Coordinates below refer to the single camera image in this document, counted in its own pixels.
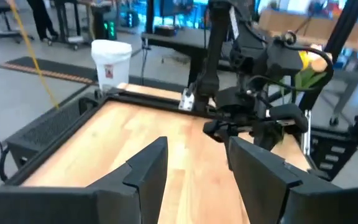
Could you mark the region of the wooden top workbench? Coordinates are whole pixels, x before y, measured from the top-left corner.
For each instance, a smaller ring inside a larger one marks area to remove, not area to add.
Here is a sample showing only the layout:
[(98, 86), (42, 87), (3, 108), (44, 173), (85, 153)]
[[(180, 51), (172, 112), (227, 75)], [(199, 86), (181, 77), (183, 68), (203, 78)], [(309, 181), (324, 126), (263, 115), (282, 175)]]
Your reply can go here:
[[(308, 16), (304, 14), (265, 9), (261, 13), (259, 27), (269, 31), (273, 35), (288, 30), (297, 30), (299, 43), (326, 45), (337, 21), (337, 17), (332, 19), (312, 17), (309, 19)], [(334, 73), (333, 79), (342, 80), (347, 86), (344, 91), (336, 92), (339, 101), (335, 105), (333, 115), (329, 120), (331, 126), (337, 126), (340, 113), (358, 85), (358, 24), (354, 25), (351, 34), (344, 44), (344, 48), (353, 51), (349, 61), (354, 62), (355, 66), (352, 70), (346, 72), (336, 70)]]

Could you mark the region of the black side desk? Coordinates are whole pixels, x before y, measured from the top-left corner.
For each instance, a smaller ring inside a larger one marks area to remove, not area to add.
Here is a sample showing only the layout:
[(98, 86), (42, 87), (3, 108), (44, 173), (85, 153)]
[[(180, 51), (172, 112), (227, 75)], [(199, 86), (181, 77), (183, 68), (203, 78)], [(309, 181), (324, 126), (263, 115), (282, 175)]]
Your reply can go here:
[(190, 71), (187, 86), (193, 83), (203, 69), (203, 60), (209, 47), (210, 31), (204, 29), (182, 29), (174, 36), (163, 36), (143, 32), (142, 41), (147, 45), (154, 45), (176, 50), (190, 58)]

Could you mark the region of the person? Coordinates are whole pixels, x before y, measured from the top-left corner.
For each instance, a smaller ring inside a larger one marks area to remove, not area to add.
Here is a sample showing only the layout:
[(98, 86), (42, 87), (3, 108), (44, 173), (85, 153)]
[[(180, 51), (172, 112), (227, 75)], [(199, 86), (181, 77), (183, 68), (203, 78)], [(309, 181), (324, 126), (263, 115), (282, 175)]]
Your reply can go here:
[(52, 21), (47, 12), (44, 0), (26, 0), (29, 4), (36, 26), (36, 30), (41, 41), (57, 40), (58, 32), (53, 28)]

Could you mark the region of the black striped-edge floor mat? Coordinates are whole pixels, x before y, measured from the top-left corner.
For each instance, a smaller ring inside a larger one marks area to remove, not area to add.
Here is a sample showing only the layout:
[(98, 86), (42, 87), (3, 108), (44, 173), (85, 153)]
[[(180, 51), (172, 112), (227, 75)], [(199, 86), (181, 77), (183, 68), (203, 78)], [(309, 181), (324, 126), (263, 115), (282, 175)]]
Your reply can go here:
[[(80, 67), (50, 60), (36, 59), (42, 75), (71, 82), (95, 85), (98, 83), (94, 68)], [(21, 57), (1, 64), (3, 68), (37, 75), (37, 69), (31, 57)]]

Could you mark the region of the black office chair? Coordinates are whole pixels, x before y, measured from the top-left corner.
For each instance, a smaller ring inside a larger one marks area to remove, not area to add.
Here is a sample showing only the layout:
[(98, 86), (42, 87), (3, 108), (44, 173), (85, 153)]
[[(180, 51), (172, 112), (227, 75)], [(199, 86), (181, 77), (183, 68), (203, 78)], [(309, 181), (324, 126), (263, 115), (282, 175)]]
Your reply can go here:
[(19, 30), (12, 29), (7, 13), (11, 12), (11, 7), (6, 0), (0, 0), (0, 21), (4, 21), (5, 29), (0, 31), (0, 39), (11, 39), (13, 42), (20, 44), (24, 38)]

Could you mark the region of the black computer green lights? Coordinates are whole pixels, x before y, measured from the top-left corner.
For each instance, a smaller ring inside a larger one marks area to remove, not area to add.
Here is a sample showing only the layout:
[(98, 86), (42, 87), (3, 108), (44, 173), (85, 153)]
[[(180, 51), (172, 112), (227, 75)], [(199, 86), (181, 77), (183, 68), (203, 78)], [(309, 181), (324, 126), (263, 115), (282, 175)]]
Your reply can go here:
[(103, 1), (91, 5), (93, 21), (91, 22), (93, 39), (116, 40), (115, 22), (112, 19), (105, 19), (104, 15), (111, 12), (112, 2)]

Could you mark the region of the silver aluminium bracket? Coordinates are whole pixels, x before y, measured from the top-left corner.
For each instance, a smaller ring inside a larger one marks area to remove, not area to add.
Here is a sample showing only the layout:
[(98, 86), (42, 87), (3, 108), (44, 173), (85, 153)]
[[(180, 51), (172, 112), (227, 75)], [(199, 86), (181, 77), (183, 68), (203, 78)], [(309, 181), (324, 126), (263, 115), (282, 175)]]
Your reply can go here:
[(306, 110), (305, 116), (307, 118), (307, 132), (303, 133), (301, 136), (301, 149), (304, 155), (309, 156), (310, 155), (310, 138), (311, 138), (311, 111)]

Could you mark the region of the black workstation desk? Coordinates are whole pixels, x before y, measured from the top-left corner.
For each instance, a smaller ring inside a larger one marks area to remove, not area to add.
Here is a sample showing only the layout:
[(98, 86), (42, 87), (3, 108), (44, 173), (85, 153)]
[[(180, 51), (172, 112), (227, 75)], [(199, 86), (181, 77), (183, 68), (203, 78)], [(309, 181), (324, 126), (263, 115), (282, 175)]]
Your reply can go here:
[[(54, 6), (57, 13), (58, 26), (59, 26), (59, 36), (56, 42), (60, 44), (66, 44), (69, 48), (74, 51), (79, 49), (79, 46), (84, 42), (81, 35), (81, 26), (80, 26), (80, 18), (78, 13), (78, 4), (80, 0), (53, 0)], [(69, 40), (70, 32), (68, 29), (68, 20), (67, 20), (67, 10), (65, 4), (71, 4), (74, 8), (74, 18), (75, 18), (75, 28), (76, 28), (76, 36), (81, 38), (81, 40)]]

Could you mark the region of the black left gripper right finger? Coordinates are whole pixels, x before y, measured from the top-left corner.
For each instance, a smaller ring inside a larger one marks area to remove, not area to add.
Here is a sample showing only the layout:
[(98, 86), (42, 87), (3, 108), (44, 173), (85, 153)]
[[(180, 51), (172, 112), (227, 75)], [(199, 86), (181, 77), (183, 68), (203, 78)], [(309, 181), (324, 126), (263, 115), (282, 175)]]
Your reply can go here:
[(239, 137), (228, 148), (236, 184), (251, 224), (323, 224), (321, 209), (337, 186)]

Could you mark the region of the black vertical post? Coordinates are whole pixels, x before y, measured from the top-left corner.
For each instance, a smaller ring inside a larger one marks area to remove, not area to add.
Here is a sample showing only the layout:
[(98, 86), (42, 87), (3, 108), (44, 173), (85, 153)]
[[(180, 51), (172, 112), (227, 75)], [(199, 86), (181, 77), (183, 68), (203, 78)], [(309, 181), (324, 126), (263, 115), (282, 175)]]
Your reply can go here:
[(145, 32), (152, 34), (154, 31), (154, 0), (147, 0)]

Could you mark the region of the silver arm base bracket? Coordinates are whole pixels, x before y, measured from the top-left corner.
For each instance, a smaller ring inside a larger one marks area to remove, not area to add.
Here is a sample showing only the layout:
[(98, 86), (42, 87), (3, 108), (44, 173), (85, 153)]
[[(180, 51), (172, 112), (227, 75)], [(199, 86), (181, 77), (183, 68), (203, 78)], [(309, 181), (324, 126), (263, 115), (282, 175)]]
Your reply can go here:
[(189, 88), (185, 88), (181, 94), (181, 99), (178, 105), (179, 110), (192, 111), (195, 102), (195, 96)]

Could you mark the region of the black rig upright post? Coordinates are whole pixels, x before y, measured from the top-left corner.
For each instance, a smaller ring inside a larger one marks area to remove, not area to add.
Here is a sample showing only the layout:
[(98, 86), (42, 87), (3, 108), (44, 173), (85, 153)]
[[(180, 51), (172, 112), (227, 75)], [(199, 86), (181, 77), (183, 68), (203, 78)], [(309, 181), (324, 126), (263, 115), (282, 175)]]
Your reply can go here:
[[(331, 33), (330, 38), (324, 48), (325, 52), (331, 53), (333, 63), (336, 63), (340, 51), (344, 47), (347, 38), (350, 36), (351, 31), (358, 19), (358, 0), (347, 0), (344, 9)], [(333, 66), (328, 66), (327, 74), (320, 79), (313, 87), (314, 91), (304, 92), (303, 97), (299, 103), (299, 108), (302, 111), (312, 110), (319, 94), (322, 89), (331, 81), (333, 77)]]

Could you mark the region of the yellow artificial tulip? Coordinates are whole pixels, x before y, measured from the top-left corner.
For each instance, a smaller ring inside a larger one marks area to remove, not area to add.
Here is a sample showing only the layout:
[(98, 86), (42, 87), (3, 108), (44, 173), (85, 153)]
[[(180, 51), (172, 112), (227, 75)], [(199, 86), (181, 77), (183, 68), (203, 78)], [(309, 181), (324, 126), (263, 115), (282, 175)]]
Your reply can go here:
[(310, 59), (306, 51), (299, 51), (298, 53), (303, 64), (303, 68), (295, 75), (294, 81), (296, 88), (303, 88), (303, 79), (304, 76), (308, 73)]

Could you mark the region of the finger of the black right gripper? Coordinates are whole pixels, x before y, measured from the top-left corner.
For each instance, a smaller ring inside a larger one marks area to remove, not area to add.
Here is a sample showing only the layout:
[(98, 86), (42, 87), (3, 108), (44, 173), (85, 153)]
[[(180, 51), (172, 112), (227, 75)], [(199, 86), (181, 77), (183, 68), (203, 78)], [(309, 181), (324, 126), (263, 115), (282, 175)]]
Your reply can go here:
[(284, 126), (286, 133), (305, 133), (309, 128), (306, 116), (293, 103), (271, 107), (267, 110), (267, 117)]
[(252, 127), (252, 137), (256, 146), (271, 151), (283, 140), (283, 126), (274, 121), (255, 123)]

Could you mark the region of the black control box white labels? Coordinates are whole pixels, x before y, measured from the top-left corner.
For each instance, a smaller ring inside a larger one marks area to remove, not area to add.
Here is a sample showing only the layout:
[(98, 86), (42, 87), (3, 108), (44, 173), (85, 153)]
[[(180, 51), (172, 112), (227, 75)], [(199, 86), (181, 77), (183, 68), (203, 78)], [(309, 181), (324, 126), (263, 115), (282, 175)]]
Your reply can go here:
[(357, 150), (357, 144), (347, 131), (311, 128), (310, 155), (314, 168), (322, 178), (332, 181)]

